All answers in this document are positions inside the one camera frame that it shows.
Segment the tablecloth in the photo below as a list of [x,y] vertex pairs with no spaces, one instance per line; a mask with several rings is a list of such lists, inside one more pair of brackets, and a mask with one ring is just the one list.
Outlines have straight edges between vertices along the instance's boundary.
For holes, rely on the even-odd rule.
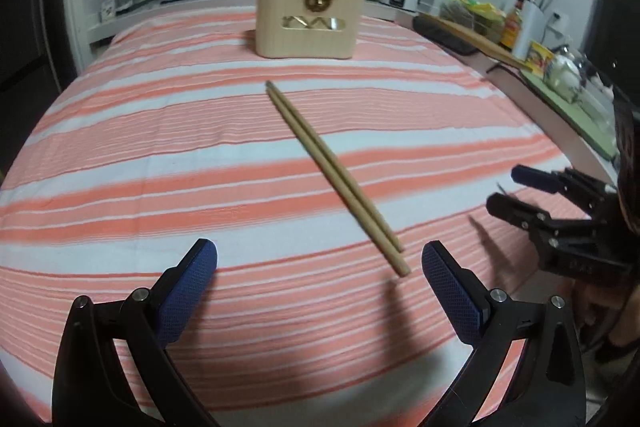
[[[224,426],[415,426],[470,352],[420,269],[441,240],[489,287],[536,268],[490,217],[517,163],[567,159],[510,100],[433,43],[362,19],[351,60],[255,55],[253,9],[188,10],[117,36],[59,97],[0,191],[0,359],[50,417],[72,300],[151,286],[199,237],[219,270],[168,352]],[[398,280],[265,94],[272,80],[406,246]],[[482,413],[496,407],[514,346]],[[132,388],[153,410],[126,345]]]

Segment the hand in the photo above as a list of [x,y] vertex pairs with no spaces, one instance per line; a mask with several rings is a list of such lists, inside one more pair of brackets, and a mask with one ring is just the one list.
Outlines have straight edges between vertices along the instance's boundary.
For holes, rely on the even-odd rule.
[[[602,288],[576,281],[574,285],[574,314],[578,327],[592,325],[595,320],[593,306],[619,310],[625,304],[627,288]],[[629,298],[620,320],[609,333],[609,341],[618,347],[640,339],[640,287]]]

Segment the metal pivot bolt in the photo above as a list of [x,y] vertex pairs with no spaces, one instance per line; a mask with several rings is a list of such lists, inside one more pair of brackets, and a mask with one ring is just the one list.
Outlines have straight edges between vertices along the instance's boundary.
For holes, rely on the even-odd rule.
[[491,290],[491,293],[489,293],[489,295],[491,295],[491,298],[496,302],[505,302],[507,300],[507,293],[505,293],[503,290],[500,290],[500,288]]
[[89,297],[87,297],[86,295],[81,295],[74,301],[74,306],[76,308],[84,308],[88,302]]
[[137,290],[133,290],[131,294],[131,298],[134,301],[142,302],[149,296],[149,290],[146,288],[138,288]]
[[564,299],[558,295],[554,295],[553,297],[551,297],[551,304],[561,310],[562,308],[564,308]]

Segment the wooden box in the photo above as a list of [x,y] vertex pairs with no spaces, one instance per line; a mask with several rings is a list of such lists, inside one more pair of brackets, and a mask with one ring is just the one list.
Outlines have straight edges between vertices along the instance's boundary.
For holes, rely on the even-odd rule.
[[267,58],[351,58],[364,0],[257,0],[255,48]]

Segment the blue gripper pad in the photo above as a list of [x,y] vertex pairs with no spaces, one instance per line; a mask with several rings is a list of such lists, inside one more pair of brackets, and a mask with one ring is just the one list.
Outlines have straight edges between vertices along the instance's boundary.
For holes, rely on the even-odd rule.
[[524,165],[516,165],[511,169],[511,179],[520,185],[536,188],[549,194],[562,190],[562,183],[556,174],[539,171]]
[[177,268],[174,268],[174,270],[183,269],[184,271],[169,290],[158,310],[156,337],[163,349],[166,344],[180,338],[218,266],[216,245],[208,239],[199,239],[183,261],[187,261],[187,257],[190,256],[191,259],[186,267],[181,266],[182,263],[180,263]]
[[482,338],[482,311],[476,307],[433,243],[437,242],[427,243],[422,249],[422,272],[460,341],[475,346]]

